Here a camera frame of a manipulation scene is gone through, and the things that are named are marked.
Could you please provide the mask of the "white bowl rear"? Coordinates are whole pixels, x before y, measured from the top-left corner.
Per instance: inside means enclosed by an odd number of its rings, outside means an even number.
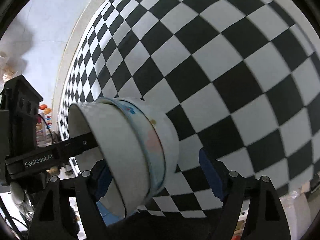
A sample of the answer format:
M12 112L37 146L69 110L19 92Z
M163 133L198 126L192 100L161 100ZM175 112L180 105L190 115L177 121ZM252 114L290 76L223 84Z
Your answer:
M134 98L120 98L119 100L136 106L152 123L164 151L166 168L170 174L174 174L179 155L179 139L170 119L160 109L148 105L143 100Z

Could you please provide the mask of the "white bowl front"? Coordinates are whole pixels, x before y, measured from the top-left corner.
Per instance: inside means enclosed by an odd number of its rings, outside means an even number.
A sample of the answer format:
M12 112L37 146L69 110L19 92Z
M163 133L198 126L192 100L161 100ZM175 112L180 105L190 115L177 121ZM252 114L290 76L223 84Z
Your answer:
M129 113L119 103L73 103L68 110L69 137L91 132L97 147L76 156L80 170L106 162L112 181L101 203L114 215L126 218L142 204L150 189L150 175L142 141Z

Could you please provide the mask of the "white bowl blue rim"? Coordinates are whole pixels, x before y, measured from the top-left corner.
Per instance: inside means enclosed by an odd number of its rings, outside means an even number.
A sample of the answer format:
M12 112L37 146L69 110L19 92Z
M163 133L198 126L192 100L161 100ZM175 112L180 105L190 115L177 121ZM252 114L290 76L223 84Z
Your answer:
M98 98L98 103L117 107L133 129L146 159L150 175L150 193L158 193L165 178L165 158L163 148L153 124L134 103L124 99Z

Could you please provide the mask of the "black white checkered tablecloth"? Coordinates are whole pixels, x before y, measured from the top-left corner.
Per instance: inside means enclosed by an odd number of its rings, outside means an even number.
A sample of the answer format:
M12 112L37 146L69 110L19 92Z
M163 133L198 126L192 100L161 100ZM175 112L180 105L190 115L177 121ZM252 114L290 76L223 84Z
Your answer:
M177 131L175 174L141 213L216 215L201 148L280 196L319 172L319 56L273 0L106 0L66 78L63 139L70 104L101 96L144 100Z

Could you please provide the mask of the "colourful wall sticker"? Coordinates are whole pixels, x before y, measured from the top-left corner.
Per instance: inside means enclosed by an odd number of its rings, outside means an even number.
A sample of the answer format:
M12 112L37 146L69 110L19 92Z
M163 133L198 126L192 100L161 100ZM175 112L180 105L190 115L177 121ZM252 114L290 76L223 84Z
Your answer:
M39 116L36 124L36 142L39 147L51 145L53 143L52 109L46 104L39 105Z

